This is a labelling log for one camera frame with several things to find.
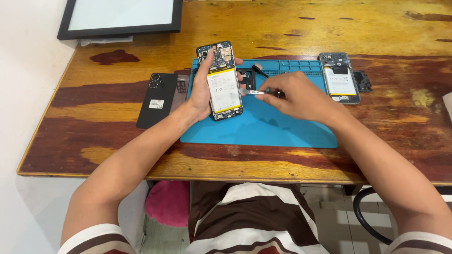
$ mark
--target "floor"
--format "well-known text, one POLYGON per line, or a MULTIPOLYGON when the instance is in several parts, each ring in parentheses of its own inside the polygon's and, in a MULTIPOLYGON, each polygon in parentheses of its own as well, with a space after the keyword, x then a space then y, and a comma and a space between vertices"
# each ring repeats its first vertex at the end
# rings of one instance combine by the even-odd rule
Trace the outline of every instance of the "floor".
MULTIPOLYGON (((320 209, 319 202, 352 201, 344 196, 340 185, 301 185, 309 206, 315 214, 319 242, 332 254, 380 254, 386 245, 372 237, 359 224, 353 212, 320 209)), ((363 213, 366 221, 382 235, 394 239, 391 220, 387 214, 363 213)), ((186 228, 173 228, 147 220, 146 240, 142 254, 179 254, 189 244, 186 228)))

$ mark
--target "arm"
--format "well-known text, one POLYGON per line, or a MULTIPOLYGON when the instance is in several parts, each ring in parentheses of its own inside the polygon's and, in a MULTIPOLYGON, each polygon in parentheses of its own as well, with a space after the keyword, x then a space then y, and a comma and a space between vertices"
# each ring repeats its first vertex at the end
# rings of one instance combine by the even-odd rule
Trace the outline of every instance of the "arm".
MULTIPOLYGON (((144 179, 162 154, 194 123, 210 113, 207 73, 209 52, 193 81, 192 95, 177 110, 107 158, 72 194, 61 245, 83 229, 103 223, 118 225, 119 203, 144 179)), ((236 64, 243 63, 235 59, 236 64)))
POLYGON ((409 161, 333 101, 301 72, 268 78, 259 90, 281 89, 286 99, 256 98, 297 119, 328 126, 394 215, 399 233, 423 231, 452 239, 452 213, 409 161))

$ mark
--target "pink cushion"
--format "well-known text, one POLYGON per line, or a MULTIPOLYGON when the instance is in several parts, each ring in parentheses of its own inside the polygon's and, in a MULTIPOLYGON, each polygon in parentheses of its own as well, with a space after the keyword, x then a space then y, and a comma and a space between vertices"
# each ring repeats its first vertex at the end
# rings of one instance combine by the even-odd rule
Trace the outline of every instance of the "pink cushion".
POLYGON ((160 224, 186 227, 189 200, 190 182, 159 181, 149 192, 144 210, 160 224))

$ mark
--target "white wall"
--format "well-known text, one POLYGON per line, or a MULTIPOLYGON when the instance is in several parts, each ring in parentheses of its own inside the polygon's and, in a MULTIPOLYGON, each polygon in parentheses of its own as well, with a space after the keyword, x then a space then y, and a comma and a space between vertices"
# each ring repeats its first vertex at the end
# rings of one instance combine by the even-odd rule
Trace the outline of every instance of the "white wall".
MULTIPOLYGON (((56 39, 66 0, 0 0, 0 246, 2 253, 56 253, 69 198, 83 179, 16 175, 75 41, 56 39)), ((129 240, 141 241, 143 182, 120 206, 129 240)))

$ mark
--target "black phone back cover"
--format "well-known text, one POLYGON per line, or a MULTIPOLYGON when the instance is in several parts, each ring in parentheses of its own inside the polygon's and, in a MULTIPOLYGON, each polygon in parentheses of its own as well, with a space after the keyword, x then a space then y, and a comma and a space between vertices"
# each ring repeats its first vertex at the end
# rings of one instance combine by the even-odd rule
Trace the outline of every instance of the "black phone back cover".
POLYGON ((158 74, 163 80, 163 84, 151 88, 148 83, 146 95, 137 120, 137 128, 148 129, 170 114, 174 90, 176 89, 177 74, 158 74), (151 100, 164 100, 163 107, 150 108, 151 100))

